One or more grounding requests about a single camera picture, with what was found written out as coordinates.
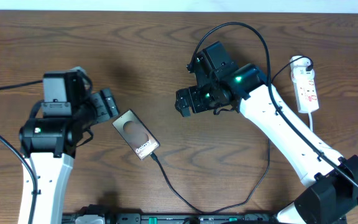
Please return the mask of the bronze Galaxy smartphone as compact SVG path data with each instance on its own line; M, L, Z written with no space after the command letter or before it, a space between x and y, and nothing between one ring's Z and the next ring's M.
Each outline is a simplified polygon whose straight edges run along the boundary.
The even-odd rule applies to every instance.
M160 147L159 141L131 109L112 125L141 161Z

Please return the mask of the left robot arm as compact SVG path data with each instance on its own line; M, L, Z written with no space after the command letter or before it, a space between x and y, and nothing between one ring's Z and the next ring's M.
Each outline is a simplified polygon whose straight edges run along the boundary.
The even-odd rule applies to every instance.
M76 148L85 132L119 115L110 89L92 92L85 70L44 74L44 99L19 131L23 168L19 223L61 223Z

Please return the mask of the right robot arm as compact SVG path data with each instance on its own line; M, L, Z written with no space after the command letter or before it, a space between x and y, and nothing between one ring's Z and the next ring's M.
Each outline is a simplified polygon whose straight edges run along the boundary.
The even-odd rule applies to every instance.
M358 206L358 157L345 159L282 101L260 68L239 67L215 42L193 60L197 84L176 92L183 117L232 105L280 150L306 190L279 211L280 223L334 223Z

